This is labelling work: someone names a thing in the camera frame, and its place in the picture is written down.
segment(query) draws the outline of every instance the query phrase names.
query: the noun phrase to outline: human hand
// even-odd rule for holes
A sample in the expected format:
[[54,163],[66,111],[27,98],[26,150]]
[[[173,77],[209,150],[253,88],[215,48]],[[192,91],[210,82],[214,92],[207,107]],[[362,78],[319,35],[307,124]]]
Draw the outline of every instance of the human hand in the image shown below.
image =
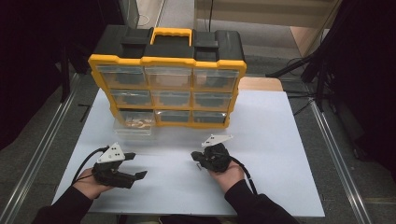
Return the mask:
[[227,192],[234,184],[245,178],[244,170],[234,161],[230,162],[230,165],[224,173],[216,173],[209,170],[208,172],[216,181],[218,181],[224,193]]
[[102,192],[113,189],[114,187],[105,186],[96,182],[92,174],[92,168],[84,170],[78,177],[78,181],[73,185],[75,189],[78,189],[87,198],[93,200],[99,196]]

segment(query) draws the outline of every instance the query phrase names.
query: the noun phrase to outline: plastic storage box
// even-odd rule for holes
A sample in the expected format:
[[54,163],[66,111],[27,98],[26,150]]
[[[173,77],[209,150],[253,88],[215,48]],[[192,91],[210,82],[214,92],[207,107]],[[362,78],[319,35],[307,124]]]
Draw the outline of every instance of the plastic storage box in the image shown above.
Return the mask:
[[236,31],[124,25],[107,26],[89,64],[127,129],[136,109],[154,111],[152,125],[226,128],[247,69]]

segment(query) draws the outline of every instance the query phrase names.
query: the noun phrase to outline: white paper sheet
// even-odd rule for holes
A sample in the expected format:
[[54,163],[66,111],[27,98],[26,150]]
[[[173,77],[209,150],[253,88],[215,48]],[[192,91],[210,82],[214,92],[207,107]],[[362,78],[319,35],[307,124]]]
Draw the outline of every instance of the white paper sheet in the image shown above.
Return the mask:
[[[232,134],[224,143],[248,168],[259,193],[296,217],[324,217],[311,170],[285,92],[240,91],[227,129],[161,127],[154,139],[126,141],[112,130],[114,119],[105,94],[98,92],[54,201],[70,186],[77,168],[99,147],[118,142],[134,152],[120,171],[148,171],[131,189],[113,189],[95,200],[91,212],[228,216],[235,212],[217,183],[192,160],[210,134]],[[88,161],[92,167],[97,157]]]

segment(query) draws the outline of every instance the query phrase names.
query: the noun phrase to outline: black sleeve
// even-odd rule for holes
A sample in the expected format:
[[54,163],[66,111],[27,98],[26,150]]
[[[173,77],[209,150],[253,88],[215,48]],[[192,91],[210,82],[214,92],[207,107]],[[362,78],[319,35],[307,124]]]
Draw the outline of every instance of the black sleeve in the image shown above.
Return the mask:
[[41,208],[33,224],[79,224],[92,205],[92,200],[74,187],[69,187],[52,206]]
[[299,223],[285,209],[264,194],[253,194],[246,180],[241,180],[233,185],[226,192],[225,200],[238,214],[239,224]]

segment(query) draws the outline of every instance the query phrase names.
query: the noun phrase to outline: black cable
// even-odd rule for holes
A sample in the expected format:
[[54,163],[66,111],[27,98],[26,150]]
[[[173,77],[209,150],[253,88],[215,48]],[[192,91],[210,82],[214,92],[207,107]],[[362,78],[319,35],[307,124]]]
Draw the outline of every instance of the black cable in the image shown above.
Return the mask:
[[242,170],[244,170],[245,175],[247,176],[247,180],[248,180],[248,182],[249,182],[249,184],[250,184],[251,191],[253,191],[253,193],[257,195],[256,186],[254,186],[253,180],[251,179],[251,176],[250,176],[250,173],[248,172],[248,169],[245,167],[245,165],[244,165],[242,162],[240,162],[240,161],[237,160],[236,158],[234,158],[234,157],[232,157],[232,156],[229,156],[229,157],[230,157],[234,162],[236,162],[236,164],[238,164],[238,165],[242,168]]
[[213,13],[213,0],[210,5],[210,14],[209,14],[209,32],[210,32],[210,25],[212,24],[212,13]]
[[94,174],[91,174],[91,175],[86,175],[86,176],[80,177],[79,179],[77,179],[77,180],[76,180],[76,182],[78,182],[79,180],[82,180],[82,179],[88,178],[88,177],[90,177],[90,176],[93,176],[93,175],[96,175],[96,173],[94,173]]
[[314,101],[315,101],[315,99],[310,99],[305,106],[303,106],[301,109],[299,109],[296,112],[294,112],[293,116],[296,116],[296,115],[300,114],[303,110],[305,110]]
[[98,152],[106,152],[106,150],[108,150],[108,148],[109,148],[109,147],[101,147],[101,148],[98,148],[98,149],[96,149],[94,152],[92,152],[87,158],[85,158],[85,160],[82,162],[82,164],[78,167],[78,169],[77,169],[77,171],[76,171],[76,174],[75,174],[75,176],[74,176],[74,178],[73,178],[73,181],[72,181],[72,185],[74,185],[74,184],[77,182],[77,177],[78,177],[78,175],[79,175],[79,172],[81,172],[82,167],[84,167],[85,163],[87,163],[87,161],[88,161],[94,154],[96,154],[96,153],[98,153]]
[[218,152],[210,152],[210,153],[213,154],[213,155],[220,155],[220,156],[229,157],[232,161],[234,161],[236,164],[238,164],[242,168],[242,170],[245,172],[245,175],[247,176],[247,180],[248,180],[248,183],[249,183],[249,185],[251,187],[251,191],[253,191],[253,193],[256,194],[256,195],[258,194],[257,190],[256,190],[256,186],[254,186],[253,180],[251,179],[250,173],[248,172],[248,169],[245,167],[245,165],[242,162],[237,160],[235,157],[232,157],[232,156],[227,155],[227,154],[218,153]]
[[[296,59],[302,59],[302,58],[293,58],[293,59],[290,59],[289,61],[288,61],[288,63],[286,63],[286,67],[289,67],[289,63],[291,63],[291,61],[293,61],[293,60],[296,60]],[[293,74],[291,71],[289,71],[289,73],[291,74],[291,75],[293,75],[293,76],[298,76],[297,74]]]

